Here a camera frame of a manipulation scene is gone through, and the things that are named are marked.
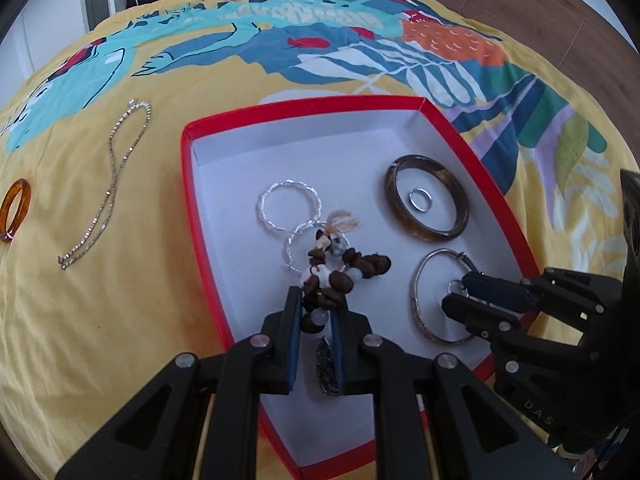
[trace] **bangle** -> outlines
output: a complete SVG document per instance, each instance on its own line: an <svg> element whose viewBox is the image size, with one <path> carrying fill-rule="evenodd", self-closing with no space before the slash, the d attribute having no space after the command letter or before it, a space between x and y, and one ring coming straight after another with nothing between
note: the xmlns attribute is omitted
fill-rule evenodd
<svg viewBox="0 0 640 480"><path fill-rule="evenodd" d="M406 208L398 193L398 173L406 168L417 168L426 171L437 178L447 188L456 205L456 221L449 231L439 231L427 227L415 218ZM465 190L453 174L439 162L422 155L405 155L397 158L386 170L385 176L386 201L391 206L394 216L402 226L412 235L426 242L446 242L462 234L469 222L469 200Z"/></svg>
<svg viewBox="0 0 640 480"><path fill-rule="evenodd" d="M418 304L418 280L420 279L420 275L421 275L422 270L424 269L424 266L426 265L426 263L431 258L436 256L437 254L448 254L449 256L452 256L453 258L457 259L460 263L462 263L471 272L480 273L480 271L478 270L476 265L471 261L471 258L469 258L466 255L466 253L457 253L456 251L452 251L451 249L446 249L446 248L436 249L435 251L432 251L431 253L427 254L422 259L422 261L420 262L420 265L418 265L417 269L415 269L415 274L414 274L414 278L412 279L411 289L410 289L411 312L414 315L415 325L418 327L418 330L420 330L420 332L429 341L431 341L433 343L436 343L436 344L439 344L439 345L443 345L443 346L453 346L453 345L457 345L457 344L463 343L463 342L471 339L473 337L473 334L470 334L470 335L468 335L466 337L463 337L462 339L459 339L457 341L447 341L446 339L442 339L442 338L436 336L429 329L429 327L427 327L426 323L422 319L422 314L420 313L420 304Z"/></svg>
<svg viewBox="0 0 640 480"><path fill-rule="evenodd" d="M20 196L20 203L18 204L18 210L15 212L14 219L9 225L9 228L6 228L6 221L9 216L9 209L11 208L11 204L14 202L15 197L18 193L22 192ZM6 192L4 196L4 200L2 200L2 205L0 206L0 241L5 244L11 243L14 239L15 233L18 230L18 227L22 224L24 217L27 216L27 212L29 211L29 202L31 201L31 186L29 183L23 178L19 178L16 180L12 186L9 188L9 191Z"/></svg>

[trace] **brown bangle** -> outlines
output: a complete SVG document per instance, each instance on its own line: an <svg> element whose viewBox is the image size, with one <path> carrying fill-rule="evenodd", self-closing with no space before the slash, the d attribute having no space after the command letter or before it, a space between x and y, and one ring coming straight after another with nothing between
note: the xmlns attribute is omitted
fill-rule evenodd
<svg viewBox="0 0 640 480"><path fill-rule="evenodd" d="M456 221L449 231L439 231L418 221L406 208L398 193L398 173L407 168L426 171L437 178L447 188L456 205ZM465 190L453 174L439 162L422 155L405 155L397 158L386 170L385 196L391 210L402 226L415 237L426 242L445 242L462 234L469 222L469 200Z"/></svg>
<svg viewBox="0 0 640 480"><path fill-rule="evenodd" d="M15 217L9 225L9 229L6 228L6 221L9 217L9 209L14 202L18 193L22 192L20 196L20 203L18 204L18 211L15 212ZM16 180L9 191L6 192L2 205L0 206L0 241L5 244L11 243L14 239L15 233L18 227L22 224L24 217L27 216L29 211L29 202L31 201L31 186L23 178Z"/></svg>

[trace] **bedspread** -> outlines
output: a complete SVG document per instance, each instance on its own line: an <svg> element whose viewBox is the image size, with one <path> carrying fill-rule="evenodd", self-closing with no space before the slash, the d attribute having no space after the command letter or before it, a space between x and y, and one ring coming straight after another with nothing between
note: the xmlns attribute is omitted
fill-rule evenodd
<svg viewBox="0 0 640 480"><path fill-rule="evenodd" d="M540 268L621 277L618 173L636 163L587 92L500 31L434 0L164 0L121 12L0 114L0 189L26 178L33 190L15 240L0 248L0 418L42 478L172 356L222 350L188 235L184 125L361 93L436 104L506 197ZM111 223L62 272L56 257L94 217L110 180L108 135L133 98L150 102L152 119ZM117 156L142 117L129 121ZM534 330L577 338L544 316ZM258 469L261 479L288 475L262 436Z"/></svg>

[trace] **necklace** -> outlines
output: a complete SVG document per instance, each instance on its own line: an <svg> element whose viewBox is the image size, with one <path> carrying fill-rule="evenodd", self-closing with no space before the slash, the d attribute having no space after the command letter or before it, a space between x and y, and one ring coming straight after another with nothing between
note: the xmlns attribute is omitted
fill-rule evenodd
<svg viewBox="0 0 640 480"><path fill-rule="evenodd" d="M138 133L138 136L136 137L136 139L133 141L133 144L125 152L125 155L123 155L120 163L116 165L116 156L115 156L115 153L113 152L113 137L115 136L116 132L118 131L122 123L133 112L135 112L139 108L146 109L145 123L142 125L142 128L140 128L140 132ZM116 124L113 127L113 130L111 131L111 135L109 135L109 139L107 140L107 149L109 151L109 160L111 163L111 183L109 184L109 187L104 195L104 200L102 200L102 204L100 204L100 207L98 208L98 211L94 216L94 219L91 220L91 224L89 225L88 229L84 233L84 236L82 237L82 239L68 253L58 257L58 264L60 265L60 269L65 270L68 266L75 263L80 258L82 258L85 254L87 254L89 252L89 249L91 249L95 245L95 243L98 241L98 239L100 238L104 230L107 228L107 225L109 224L109 220L111 219L111 213L113 212L113 205L116 200L116 192L118 190L118 177L120 176L120 172L122 171L122 168L124 168L124 165L127 163L127 159L130 157L131 152L133 152L133 149L140 142L140 139L142 138L142 135L145 133L146 127L149 124L150 120L151 120L151 105L147 101L142 101L137 103L135 99L132 99L131 101L129 101L129 108L127 109L127 111L122 114L122 116L118 119L118 121L116 121ZM98 223L98 220L100 220L100 218L102 217L103 213L104 213L104 221L102 222L100 227L98 227L94 236L91 237L92 233L94 232L94 228Z"/></svg>

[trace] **brown floor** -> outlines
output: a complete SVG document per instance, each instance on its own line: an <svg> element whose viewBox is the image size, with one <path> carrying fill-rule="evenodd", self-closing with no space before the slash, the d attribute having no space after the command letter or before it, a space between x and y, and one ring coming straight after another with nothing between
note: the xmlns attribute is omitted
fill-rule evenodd
<svg viewBox="0 0 640 480"><path fill-rule="evenodd" d="M640 161L640 56L582 0L438 0L542 54L593 95Z"/></svg>

